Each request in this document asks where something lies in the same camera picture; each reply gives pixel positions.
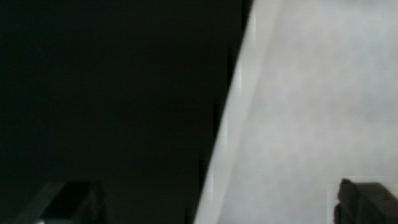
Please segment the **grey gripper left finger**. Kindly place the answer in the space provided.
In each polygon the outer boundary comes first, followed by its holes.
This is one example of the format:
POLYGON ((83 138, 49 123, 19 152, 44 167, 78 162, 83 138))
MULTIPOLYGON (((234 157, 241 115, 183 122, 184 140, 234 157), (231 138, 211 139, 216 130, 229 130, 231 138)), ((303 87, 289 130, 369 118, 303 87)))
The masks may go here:
POLYGON ((101 183, 49 182, 16 216, 16 224, 106 224, 101 183))

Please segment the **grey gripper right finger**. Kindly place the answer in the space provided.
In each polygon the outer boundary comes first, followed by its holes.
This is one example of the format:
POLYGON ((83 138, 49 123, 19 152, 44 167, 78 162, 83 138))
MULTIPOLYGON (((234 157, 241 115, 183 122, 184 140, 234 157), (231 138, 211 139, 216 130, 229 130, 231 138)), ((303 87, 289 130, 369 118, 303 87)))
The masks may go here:
POLYGON ((398 198, 380 183, 341 180, 334 224, 398 224, 398 198))

